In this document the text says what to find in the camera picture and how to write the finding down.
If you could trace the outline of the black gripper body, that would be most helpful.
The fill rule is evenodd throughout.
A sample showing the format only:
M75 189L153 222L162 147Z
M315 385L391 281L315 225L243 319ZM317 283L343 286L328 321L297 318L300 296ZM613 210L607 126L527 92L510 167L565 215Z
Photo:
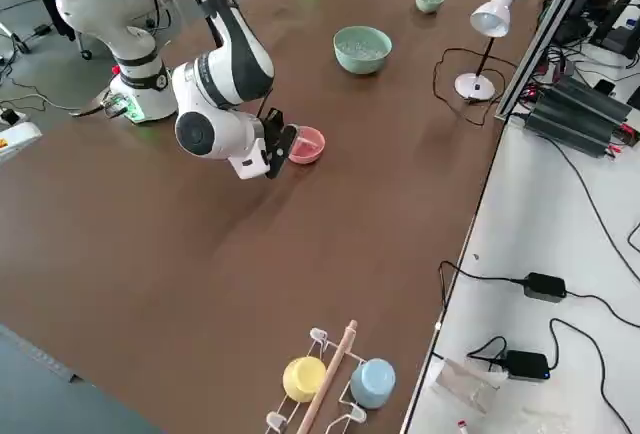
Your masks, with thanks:
M283 113L279 109L272 107L266 116L261 119L261 123L267 152L283 154L284 148L280 144L280 137L284 129Z

